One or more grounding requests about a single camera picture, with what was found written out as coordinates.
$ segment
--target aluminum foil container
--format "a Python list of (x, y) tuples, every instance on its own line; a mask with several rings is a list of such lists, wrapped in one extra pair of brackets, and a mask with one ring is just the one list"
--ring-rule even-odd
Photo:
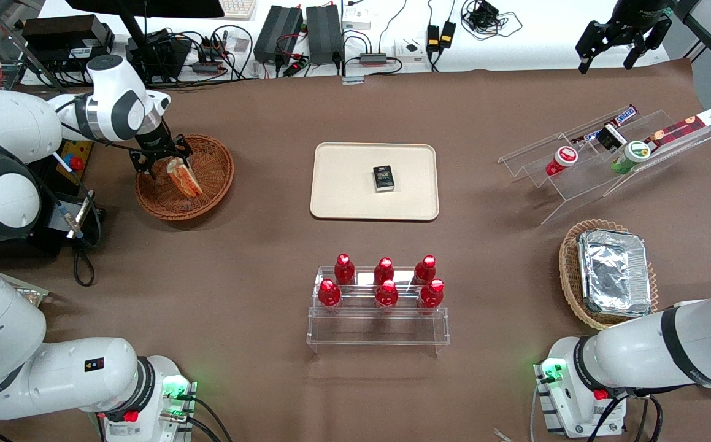
[(651, 313), (642, 238), (596, 229), (579, 235), (578, 243), (583, 301), (589, 311), (630, 318)]

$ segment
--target acrylic display rack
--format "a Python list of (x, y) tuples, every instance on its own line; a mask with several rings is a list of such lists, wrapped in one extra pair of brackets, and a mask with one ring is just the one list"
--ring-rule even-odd
[(439, 353), (450, 344), (448, 308), (418, 308), (420, 285), (412, 285), (413, 268), (395, 266), (394, 282), (399, 293), (396, 307), (374, 304), (377, 288), (374, 268), (355, 268), (353, 285), (340, 285), (342, 301), (335, 308), (320, 303), (320, 282), (333, 279), (333, 266), (321, 266), (314, 280), (309, 307), (307, 344), (314, 352), (320, 345), (430, 345)]
[[(608, 152), (597, 139), (571, 143), (572, 139), (591, 134), (603, 128), (603, 124), (620, 115), (628, 108), (622, 108), (589, 123), (566, 132), (559, 132), (539, 142), (507, 154), (498, 160), (513, 174), (527, 174), (535, 187), (551, 185), (560, 204), (540, 224), (546, 224), (552, 219), (567, 215), (580, 207), (590, 204), (600, 198), (605, 198), (617, 188), (625, 187), (641, 178), (652, 176), (673, 165), (680, 159), (680, 154), (711, 138), (711, 126), (680, 137), (674, 142), (661, 146), (653, 152), (649, 160), (639, 163), (627, 174), (618, 174), (611, 169), (614, 158), (619, 156), (621, 149)], [(656, 131), (675, 123), (666, 112), (659, 110), (643, 117), (640, 113), (633, 117), (619, 131), (628, 141), (643, 141)], [(554, 176), (546, 174), (546, 165), (554, 157), (558, 148), (571, 145), (579, 153), (576, 165), (566, 168)]]

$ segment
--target red emergency stop button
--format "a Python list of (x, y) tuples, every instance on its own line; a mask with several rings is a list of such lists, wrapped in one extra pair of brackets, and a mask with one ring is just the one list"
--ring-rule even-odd
[(85, 167), (85, 163), (80, 157), (71, 157), (69, 159), (69, 167), (72, 168), (73, 171), (81, 171)]
[(139, 417), (140, 414), (137, 413), (137, 411), (127, 411), (126, 413), (123, 413), (123, 420), (125, 422), (137, 422), (137, 417)]

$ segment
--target red can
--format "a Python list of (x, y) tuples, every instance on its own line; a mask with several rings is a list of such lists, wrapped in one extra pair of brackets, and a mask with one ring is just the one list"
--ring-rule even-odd
[(336, 307), (342, 302), (342, 291), (330, 279), (323, 279), (317, 297), (325, 307)]
[(552, 158), (552, 160), (549, 161), (549, 164), (546, 165), (546, 173), (549, 176), (560, 173), (564, 169), (573, 166), (578, 159), (579, 153), (577, 153), (576, 149), (568, 145), (564, 145), (563, 147), (557, 149), (557, 152), (554, 154), (554, 158)]
[(377, 291), (374, 293), (375, 307), (394, 307), (398, 300), (399, 292), (396, 289), (396, 283), (392, 280), (384, 281), (379, 287), (377, 287)]
[(434, 279), (435, 274), (437, 274), (437, 258), (434, 258), (433, 255), (426, 255), (415, 266), (412, 283), (414, 285), (426, 285)]
[(419, 308), (436, 308), (442, 304), (444, 288), (445, 283), (441, 279), (432, 279), (428, 285), (420, 289), (417, 306)]
[(387, 280), (394, 279), (394, 262), (385, 257), (374, 268), (374, 285), (380, 285)]
[(355, 283), (355, 264), (353, 264), (347, 254), (341, 254), (336, 257), (336, 265), (333, 266), (333, 275), (339, 284), (350, 285)]

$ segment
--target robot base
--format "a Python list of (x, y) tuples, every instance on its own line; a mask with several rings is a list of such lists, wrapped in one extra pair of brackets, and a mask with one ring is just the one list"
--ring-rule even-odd
[(148, 361), (156, 372), (148, 405), (139, 412), (136, 422), (111, 422), (106, 417), (102, 419), (107, 442), (173, 442), (179, 426), (186, 426), (161, 420), (159, 414), (163, 409), (184, 411), (185, 402), (167, 398), (166, 395), (190, 394), (193, 386), (170, 359), (148, 356)]
[[(574, 349), (578, 338), (563, 338), (549, 350), (548, 358), (535, 365), (537, 388), (541, 397), (541, 408), (546, 417), (546, 428), (550, 433), (561, 433), (568, 437), (589, 437), (596, 429), (603, 409), (611, 399), (596, 400), (574, 368)], [(544, 378), (552, 376), (557, 381), (541, 384)], [(625, 401), (621, 402), (608, 417), (598, 436), (615, 436), (625, 430)]]

